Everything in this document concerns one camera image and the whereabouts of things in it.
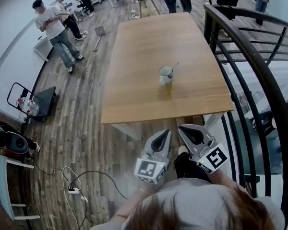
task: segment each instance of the wooden floor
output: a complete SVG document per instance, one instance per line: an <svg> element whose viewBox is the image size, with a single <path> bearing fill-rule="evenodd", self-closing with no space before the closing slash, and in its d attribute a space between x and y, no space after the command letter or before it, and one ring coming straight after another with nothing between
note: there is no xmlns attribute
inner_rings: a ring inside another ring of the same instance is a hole
<svg viewBox="0 0 288 230"><path fill-rule="evenodd" d="M162 13L167 13L163 0L154 1ZM192 0L191 16L202 31L205 2L206 0ZM239 6L253 9L254 4L250 0L240 0ZM36 91L56 86L58 101L51 117L43 123L32 121L27 126L25 135L40 144L41 151L35 155L35 159L42 170L52 173L53 168L69 166L77 174L88 170L106 172L113 177L121 192L129 197L138 185L133 170L146 139L157 131L169 128L173 134L174 159L180 143L177 125L184 120L135 124L143 131L142 141L134 141L112 126L100 125L105 76L118 25L132 19L131 10L138 11L138 4L131 3L130 0L119 0L116 7L112 8L109 1L105 0L96 5L95 9L96 14L92 18L84 18L81 23L81 30L88 30L89 33L83 44L78 46L85 59L76 64L75 72L68 74L59 55L54 51L51 54ZM252 20L236 19L235 23L256 27ZM106 35L102 37L97 52L93 52L98 40L94 28L100 25L104 26ZM262 27L280 30L268 23ZM68 169L64 173L69 180L74 178ZM169 172L168 177L174 178L174 172ZM107 222L125 201L115 190L112 181L104 175L87 173L81 177L81 183L82 193L88 200L86 215L93 221L91 223L85 220L82 229L87 230L95 224ZM38 169L27 170L24 184L26 201L30 202L29 213L41 216L40 220L31 221L34 229L77 229L64 197L62 175L59 171L56 171L54 176L48 176ZM84 218L84 201L80 195L67 195L67 199L80 225Z"/></svg>

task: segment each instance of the metal railing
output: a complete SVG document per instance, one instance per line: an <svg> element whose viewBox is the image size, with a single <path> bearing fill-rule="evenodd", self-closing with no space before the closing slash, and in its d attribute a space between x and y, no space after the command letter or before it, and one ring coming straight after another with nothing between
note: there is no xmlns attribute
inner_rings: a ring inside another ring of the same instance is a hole
<svg viewBox="0 0 288 230"><path fill-rule="evenodd" d="M282 204L281 209L285 216L286 226L288 225L288 108L285 103L283 94L272 74L268 65L272 60L275 60L276 54L287 54L286 52L279 51L281 46L284 46L283 40L286 36L286 32L288 31L288 23L284 22L280 19L275 17L250 11L247 9L241 9L236 7L228 7L228 6L218 6L218 5L205 5L206 10L206 17L205 17L205 28L204 28L204 36L212 52L215 54L216 60L219 64L221 72L224 76L225 82L228 86L229 92L231 94L232 101L236 106L236 110L238 112L239 119L241 121L242 131L244 133L245 144L247 148L247 153L249 157L249 165L250 165L250 183L251 183L251 195L252 197L257 196L257 189L256 189L256 168L255 168L255 161L254 161L254 154L253 154L253 147L252 141L250 137L250 133L247 127L247 121L245 120L244 113L242 111L240 102L237 98L236 92L230 79L222 65L222 63L229 63L232 67L239 83L243 89L243 92L247 98L249 103L250 109L253 113L254 120L258 130L258 136L262 148L262 155L263 155L263 162L264 162L264 178L265 178L265 195L271 195L271 168L270 168L270 159L269 159L269 151L268 145L266 141L266 137L264 134L263 124L261 122L255 101L252 97L251 91L243 78L239 68L236 65L237 60L234 60L231 57L231 54L240 53L243 54L244 59L241 61L247 61L251 66L253 72L255 73L266 97L270 104L271 111L273 117L276 122L276 127L279 135L279 140L281 144L281 153L282 153L282 160L285 161L283 163L283 195L282 195ZM281 33L276 32L267 32L259 29L252 29L249 27L237 27L235 24L230 21L226 14L231 13L231 15L236 16L244 16L254 19L261 19L264 21L272 22L283 27ZM225 33L228 34L230 39L219 39L219 31L224 30ZM274 50L271 51L257 51L256 48L253 46L253 43L267 43L267 41L260 41L260 40L249 40L246 35L242 31L253 31L253 32L261 32L267 33L271 35L279 36L277 42L268 42L269 44L275 45ZM224 46L224 43L234 43L238 50L227 50ZM269 53L270 57L267 59L262 58L262 52ZM225 60L220 60L218 55L224 55ZM242 153L240 147L240 141L237 134L235 122L231 112L228 112L228 119L230 128L232 131L234 144L237 153L237 160L238 160L238 168L239 168L239 182L240 185L245 187L245 175L244 175L244 167L243 167L243 160L242 160ZM224 126L225 135L228 142L228 148L231 150L231 141L229 138L228 127L225 121L224 116L222 117L222 123ZM235 170L234 160L231 159L231 167L232 171ZM232 172L232 176L236 179L236 172Z"/></svg>

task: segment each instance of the blue jeans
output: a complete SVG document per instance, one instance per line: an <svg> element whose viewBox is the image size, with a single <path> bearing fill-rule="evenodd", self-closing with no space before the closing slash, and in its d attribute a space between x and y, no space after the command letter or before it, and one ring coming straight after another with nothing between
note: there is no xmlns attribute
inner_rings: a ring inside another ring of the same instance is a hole
<svg viewBox="0 0 288 230"><path fill-rule="evenodd" d="M256 5L255 5L255 11L264 13L267 7L267 4L268 3L265 2L264 0L257 0Z"/></svg>
<svg viewBox="0 0 288 230"><path fill-rule="evenodd" d="M66 30L61 32L56 37L50 39L50 42L54 49L59 53L61 59L64 62L64 65L66 68L74 67L75 64L71 60L71 58L68 56L68 54L65 52L63 45L64 44L69 52L72 54L72 57L77 59L77 57L80 55L80 52L75 48L75 46L70 42Z"/></svg>

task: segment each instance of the gray shirt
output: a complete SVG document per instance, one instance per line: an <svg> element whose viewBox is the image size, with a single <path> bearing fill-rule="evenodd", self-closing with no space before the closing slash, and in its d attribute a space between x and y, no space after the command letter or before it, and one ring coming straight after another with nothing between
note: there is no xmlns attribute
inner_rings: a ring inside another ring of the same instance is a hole
<svg viewBox="0 0 288 230"><path fill-rule="evenodd" d="M170 209L171 201L175 196L175 206L183 229L212 230L216 229L216 220L227 227L228 215L225 210L224 200L235 213L235 204L227 187L210 184L206 181L194 178L181 178L165 184L156 193L160 202L164 202L164 210ZM151 200L148 197L142 204ZM285 219L282 211L270 197L258 197L266 207L276 230L283 230ZM113 222L94 226L91 230L123 230L126 222L121 225Z"/></svg>

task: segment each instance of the glass cup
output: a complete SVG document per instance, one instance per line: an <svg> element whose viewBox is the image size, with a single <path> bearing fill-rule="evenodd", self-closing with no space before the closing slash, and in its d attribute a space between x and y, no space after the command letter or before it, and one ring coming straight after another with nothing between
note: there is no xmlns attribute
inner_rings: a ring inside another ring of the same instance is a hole
<svg viewBox="0 0 288 230"><path fill-rule="evenodd" d="M173 67L162 66L159 70L160 84L169 84L173 81Z"/></svg>

